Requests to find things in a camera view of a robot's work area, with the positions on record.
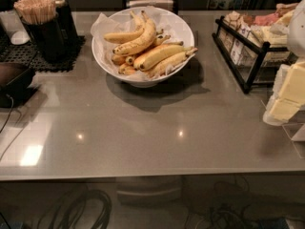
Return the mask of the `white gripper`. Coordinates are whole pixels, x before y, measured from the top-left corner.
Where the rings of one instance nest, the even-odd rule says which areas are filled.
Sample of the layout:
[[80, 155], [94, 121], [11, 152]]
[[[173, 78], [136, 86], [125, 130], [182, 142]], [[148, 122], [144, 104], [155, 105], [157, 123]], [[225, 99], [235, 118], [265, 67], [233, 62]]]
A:
[[300, 105], [304, 104], [305, 61], [292, 66], [282, 64], [275, 76], [273, 94], [267, 103], [263, 121], [273, 126], [281, 126], [288, 123], [299, 111]]

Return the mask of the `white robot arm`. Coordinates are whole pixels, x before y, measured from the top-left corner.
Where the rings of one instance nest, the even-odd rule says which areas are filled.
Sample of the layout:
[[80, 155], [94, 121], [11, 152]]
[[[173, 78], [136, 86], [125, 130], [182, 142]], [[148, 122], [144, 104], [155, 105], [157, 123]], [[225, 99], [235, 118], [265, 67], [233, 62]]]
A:
[[297, 60], [277, 71], [273, 95], [263, 115], [263, 121], [274, 126], [287, 123], [305, 105], [305, 0], [296, 6], [285, 32], [287, 48]]

